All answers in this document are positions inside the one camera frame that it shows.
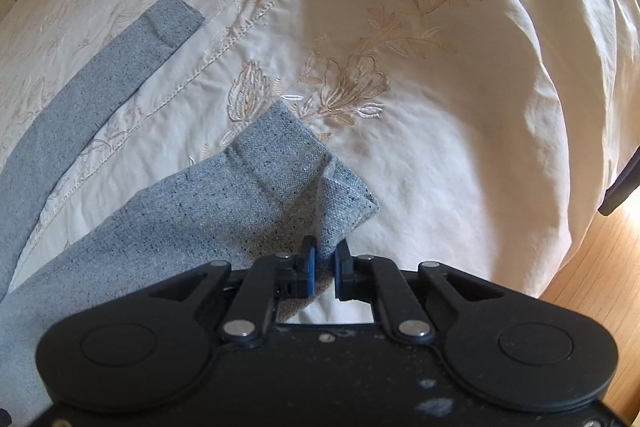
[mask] white bedsheet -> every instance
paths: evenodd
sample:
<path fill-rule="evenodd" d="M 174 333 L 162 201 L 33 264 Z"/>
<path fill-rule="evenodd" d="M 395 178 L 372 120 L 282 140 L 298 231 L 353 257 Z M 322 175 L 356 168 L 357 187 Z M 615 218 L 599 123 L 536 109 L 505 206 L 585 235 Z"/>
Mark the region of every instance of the white bedsheet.
<path fill-rule="evenodd" d="M 0 23 L 0 168 L 156 0 L 19 0 Z M 640 144 L 638 0 L 185 0 L 207 17 L 50 195 L 11 289 L 137 190 L 285 100 L 369 185 L 355 253 L 539 295 Z M 366 319 L 325 295 L 301 320 Z"/>

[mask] dust speck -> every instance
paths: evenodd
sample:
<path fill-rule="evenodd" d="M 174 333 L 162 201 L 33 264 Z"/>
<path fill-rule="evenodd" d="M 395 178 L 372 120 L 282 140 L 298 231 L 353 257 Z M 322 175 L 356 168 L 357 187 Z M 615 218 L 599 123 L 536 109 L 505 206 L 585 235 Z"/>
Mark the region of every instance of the dust speck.
<path fill-rule="evenodd" d="M 450 398 L 432 398 L 426 402 L 422 402 L 416 410 L 435 416 L 436 418 L 444 418 L 453 410 L 453 400 Z"/>
<path fill-rule="evenodd" d="M 425 380 L 420 380 L 420 382 L 418 382 L 420 387 L 423 389 L 431 389 L 432 387 L 436 387 L 437 383 L 437 381 L 431 380 L 430 378 L 426 378 Z"/>

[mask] white duvet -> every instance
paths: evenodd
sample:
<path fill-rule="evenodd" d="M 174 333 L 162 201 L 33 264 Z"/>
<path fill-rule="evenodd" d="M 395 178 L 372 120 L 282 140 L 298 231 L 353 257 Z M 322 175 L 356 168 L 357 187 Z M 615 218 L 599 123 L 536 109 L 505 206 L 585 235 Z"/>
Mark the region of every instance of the white duvet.
<path fill-rule="evenodd" d="M 0 23 L 0 168 L 156 0 L 19 0 Z M 136 191 L 284 100 L 380 201 L 354 253 L 539 295 L 640 144 L 638 0 L 185 0 L 207 18 L 50 195 L 15 289 Z M 299 319 L 353 321 L 322 296 Z"/>

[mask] gray fabric strip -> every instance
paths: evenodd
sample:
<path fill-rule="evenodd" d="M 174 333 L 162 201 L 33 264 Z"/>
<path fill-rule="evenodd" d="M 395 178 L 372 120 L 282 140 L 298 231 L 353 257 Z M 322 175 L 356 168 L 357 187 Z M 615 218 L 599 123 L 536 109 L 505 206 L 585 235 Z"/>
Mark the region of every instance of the gray fabric strip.
<path fill-rule="evenodd" d="M 203 22 L 181 0 L 157 1 L 89 60 L 31 123 L 0 172 L 0 301 L 56 183 L 114 111 Z"/>
<path fill-rule="evenodd" d="M 362 181 L 274 104 L 223 153 L 140 190 L 5 297 L 0 407 L 21 425 L 50 404 L 34 350 L 62 318 L 213 259 L 247 268 L 307 234 L 326 287 L 335 247 L 377 210 Z"/>

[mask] stitched seam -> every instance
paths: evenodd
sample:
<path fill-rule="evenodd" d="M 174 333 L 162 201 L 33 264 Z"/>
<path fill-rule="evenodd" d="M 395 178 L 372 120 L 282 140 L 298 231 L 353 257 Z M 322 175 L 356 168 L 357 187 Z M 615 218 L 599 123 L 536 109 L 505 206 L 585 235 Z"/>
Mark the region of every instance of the stitched seam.
<path fill-rule="evenodd" d="M 222 57 L 222 55 L 225 54 L 225 52 L 228 51 L 228 49 L 230 49 L 231 46 L 233 46 L 245 33 L 247 33 L 249 31 L 249 29 L 251 29 L 255 25 L 255 23 L 257 23 L 258 20 L 260 20 L 261 17 L 263 15 L 265 15 L 265 13 L 267 13 L 277 3 L 277 1 L 279 1 L 279 0 L 271 0 L 261 11 L 258 12 L 258 14 L 256 16 L 254 16 L 253 19 L 250 19 L 246 24 L 241 25 L 240 31 L 238 32 L 237 35 L 234 36 L 233 39 L 231 39 L 225 46 L 223 46 L 222 49 L 216 55 L 214 55 L 209 61 L 205 62 L 201 67 L 199 67 L 192 76 L 190 76 L 187 80 L 183 81 L 183 83 L 181 83 L 174 90 L 174 92 L 172 92 L 171 95 L 169 95 L 169 97 L 167 97 L 167 99 L 164 100 L 164 102 L 162 102 L 158 107 L 156 107 L 155 110 L 153 110 L 151 113 L 146 115 L 144 121 L 139 123 L 137 126 L 133 127 L 121 140 L 119 140 L 119 142 L 117 142 L 111 148 L 110 153 L 105 158 L 103 158 L 102 161 L 100 161 L 100 163 L 98 163 L 97 166 L 95 166 L 93 171 L 91 171 L 86 176 L 80 178 L 76 182 L 76 184 L 72 188 L 69 189 L 68 193 L 66 193 L 66 195 L 60 201 L 60 203 L 53 209 L 51 215 L 46 219 L 46 221 L 44 222 L 44 224 L 43 224 L 40 232 L 38 233 L 38 235 L 34 238 L 33 243 L 31 245 L 31 248 L 26 253 L 26 255 L 24 257 L 24 261 L 23 261 L 23 263 L 21 263 L 20 268 L 22 266 L 24 266 L 24 263 L 27 261 L 27 259 L 31 255 L 31 252 L 36 247 L 36 245 L 38 244 L 40 239 L 42 238 L 42 235 L 47 231 L 47 229 L 49 228 L 49 225 L 52 223 L 53 219 L 55 219 L 57 217 L 57 215 L 60 213 L 60 210 L 62 210 L 62 208 L 65 206 L 66 202 L 76 192 L 76 190 L 78 190 L 78 188 L 82 184 L 84 184 L 84 182 L 87 181 L 87 179 L 89 179 L 91 176 L 93 176 L 100 169 L 100 167 L 102 167 L 102 165 L 104 165 L 104 163 L 109 158 L 111 158 L 111 156 L 113 154 L 115 154 L 115 152 L 124 144 L 124 142 L 126 142 L 126 140 L 129 139 L 129 136 L 131 136 L 135 131 L 137 131 L 140 127 L 142 127 L 142 125 L 149 118 L 151 118 L 156 112 L 158 112 L 165 105 L 167 105 L 169 102 L 171 102 L 178 95 L 178 93 L 180 93 L 181 90 L 183 90 L 194 78 L 198 77 L 206 68 L 208 68 L 210 65 L 212 65 L 213 62 L 215 62 L 220 57 Z M 18 267 L 16 267 L 16 269 L 14 270 L 14 275 L 15 275 L 15 273 L 17 271 L 18 271 Z"/>

